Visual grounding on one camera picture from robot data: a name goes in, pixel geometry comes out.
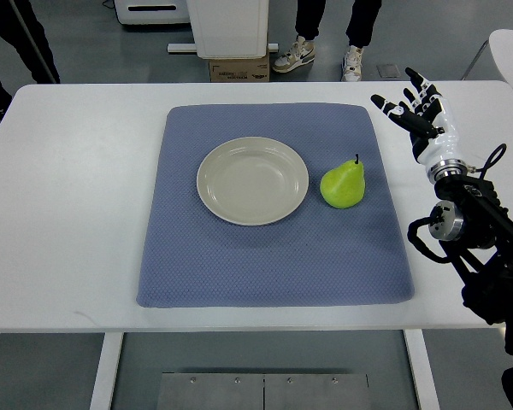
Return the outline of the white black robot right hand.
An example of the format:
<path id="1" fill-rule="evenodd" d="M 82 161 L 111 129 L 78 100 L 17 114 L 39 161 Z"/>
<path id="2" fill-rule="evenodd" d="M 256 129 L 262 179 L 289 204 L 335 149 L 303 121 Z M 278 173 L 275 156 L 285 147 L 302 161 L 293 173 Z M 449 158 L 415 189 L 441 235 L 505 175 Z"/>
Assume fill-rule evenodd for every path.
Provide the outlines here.
<path id="1" fill-rule="evenodd" d="M 443 160 L 459 159 L 458 136 L 446 99 L 417 71 L 407 67 L 405 72 L 415 88 L 404 89 L 405 101 L 389 102 L 374 94 L 371 102 L 409 133 L 412 154 L 418 163 L 431 167 Z"/>

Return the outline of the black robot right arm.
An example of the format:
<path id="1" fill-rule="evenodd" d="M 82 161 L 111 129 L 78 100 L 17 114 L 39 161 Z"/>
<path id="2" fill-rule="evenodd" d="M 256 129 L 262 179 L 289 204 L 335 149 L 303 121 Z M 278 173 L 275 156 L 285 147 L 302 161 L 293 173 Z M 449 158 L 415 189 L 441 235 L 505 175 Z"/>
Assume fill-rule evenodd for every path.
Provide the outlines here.
<path id="1" fill-rule="evenodd" d="M 433 173 L 439 202 L 410 223 L 408 239 L 429 260 L 456 269 L 463 305 L 489 325 L 505 325 L 504 349 L 513 356 L 513 221 L 485 178 L 505 151 L 500 144 L 481 168 L 464 171 L 456 161 Z"/>

